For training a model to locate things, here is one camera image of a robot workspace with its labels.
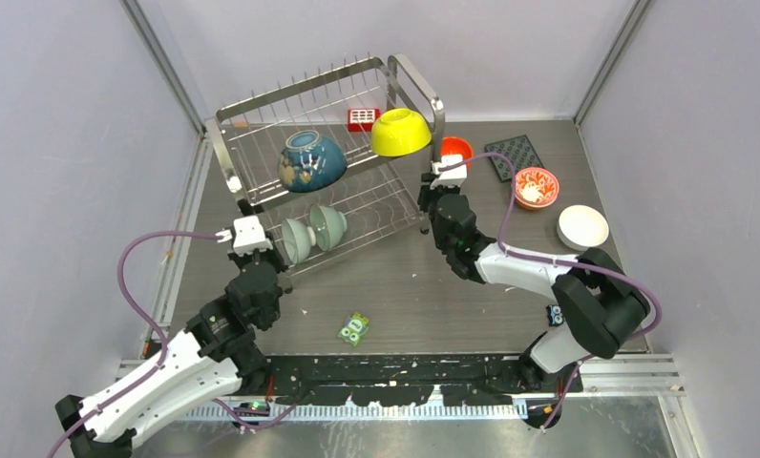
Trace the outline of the metal two-tier dish rack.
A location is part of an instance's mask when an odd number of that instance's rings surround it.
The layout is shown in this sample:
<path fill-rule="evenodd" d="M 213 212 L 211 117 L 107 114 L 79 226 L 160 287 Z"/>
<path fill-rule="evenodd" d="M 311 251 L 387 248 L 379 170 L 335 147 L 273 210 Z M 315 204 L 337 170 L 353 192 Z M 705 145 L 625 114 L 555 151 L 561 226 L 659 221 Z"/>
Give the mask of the metal two-tier dish rack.
<path fill-rule="evenodd" d="M 279 284 L 412 227 L 424 217 L 371 123 L 393 109 L 423 111 L 436 157 L 445 109 L 403 53 L 367 56 L 252 94 L 205 123 L 228 191 L 243 219 L 271 244 Z"/>

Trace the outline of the yellow bowl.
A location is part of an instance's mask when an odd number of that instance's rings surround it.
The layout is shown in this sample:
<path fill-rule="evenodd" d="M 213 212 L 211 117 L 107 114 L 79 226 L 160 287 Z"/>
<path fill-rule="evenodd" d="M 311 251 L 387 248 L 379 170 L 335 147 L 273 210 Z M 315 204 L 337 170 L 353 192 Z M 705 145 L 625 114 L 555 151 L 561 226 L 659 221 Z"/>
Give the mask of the yellow bowl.
<path fill-rule="evenodd" d="M 372 124 L 371 149 L 378 156 L 407 156 L 424 149 L 432 138 L 421 113 L 396 108 L 381 114 Z"/>

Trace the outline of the white bowl red pattern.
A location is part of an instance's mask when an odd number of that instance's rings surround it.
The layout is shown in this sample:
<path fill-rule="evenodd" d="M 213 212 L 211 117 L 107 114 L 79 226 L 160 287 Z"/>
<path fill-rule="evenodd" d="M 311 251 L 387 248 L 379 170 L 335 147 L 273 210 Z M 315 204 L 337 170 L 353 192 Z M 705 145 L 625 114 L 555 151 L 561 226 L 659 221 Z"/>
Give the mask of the white bowl red pattern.
<path fill-rule="evenodd" d="M 550 171 L 540 167 L 519 170 L 514 177 L 516 195 L 524 200 L 543 203 L 550 197 L 559 196 L 559 180 Z"/>

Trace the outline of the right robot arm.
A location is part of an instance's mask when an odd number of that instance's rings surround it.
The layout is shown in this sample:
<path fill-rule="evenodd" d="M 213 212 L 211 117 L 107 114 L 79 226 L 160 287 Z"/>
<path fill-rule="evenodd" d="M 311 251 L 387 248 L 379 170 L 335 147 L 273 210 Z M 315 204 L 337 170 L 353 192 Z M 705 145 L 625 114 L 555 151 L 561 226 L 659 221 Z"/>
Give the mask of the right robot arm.
<path fill-rule="evenodd" d="M 571 364 L 592 355 L 610 359 L 650 314 L 651 304 L 599 248 L 550 257 L 484 235 L 458 188 L 423 183 L 417 203 L 428 216 L 435 247 L 461 279 L 539 294 L 559 307 L 561 324 L 518 357 L 523 384 L 544 391 Z"/>

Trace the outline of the dark blue ceramic bowl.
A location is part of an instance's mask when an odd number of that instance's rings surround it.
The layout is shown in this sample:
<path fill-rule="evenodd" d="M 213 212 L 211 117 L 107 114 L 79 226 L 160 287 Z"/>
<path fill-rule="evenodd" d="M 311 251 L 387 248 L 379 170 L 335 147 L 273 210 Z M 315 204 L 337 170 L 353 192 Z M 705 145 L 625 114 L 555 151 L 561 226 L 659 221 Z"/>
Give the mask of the dark blue ceramic bowl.
<path fill-rule="evenodd" d="M 338 181 L 347 169 L 346 155 L 333 138 L 303 130 L 285 140 L 278 179 L 288 192 L 311 193 Z"/>

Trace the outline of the plain white bowl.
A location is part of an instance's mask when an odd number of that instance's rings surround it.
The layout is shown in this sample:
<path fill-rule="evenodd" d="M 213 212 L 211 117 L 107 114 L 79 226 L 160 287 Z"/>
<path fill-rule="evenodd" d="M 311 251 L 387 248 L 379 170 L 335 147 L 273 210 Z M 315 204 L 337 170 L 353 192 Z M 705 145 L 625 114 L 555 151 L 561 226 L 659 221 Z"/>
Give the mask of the plain white bowl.
<path fill-rule="evenodd" d="M 567 247 L 585 251 L 603 245 L 610 236 L 610 228 L 598 210 L 586 205 L 572 205 L 560 212 L 557 233 Z"/>

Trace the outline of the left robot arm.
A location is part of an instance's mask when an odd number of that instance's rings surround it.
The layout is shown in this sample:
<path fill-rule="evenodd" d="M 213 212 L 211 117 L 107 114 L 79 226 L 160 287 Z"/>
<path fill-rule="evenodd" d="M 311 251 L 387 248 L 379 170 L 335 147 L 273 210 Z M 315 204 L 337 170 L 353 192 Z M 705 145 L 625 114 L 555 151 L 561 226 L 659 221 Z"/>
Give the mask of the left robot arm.
<path fill-rule="evenodd" d="M 281 316 L 279 277 L 270 262 L 249 262 L 152 358 L 92 396 L 58 401 L 55 410 L 73 456 L 129 457 L 197 406 L 238 390 L 260 393 L 268 362 L 256 333 Z"/>

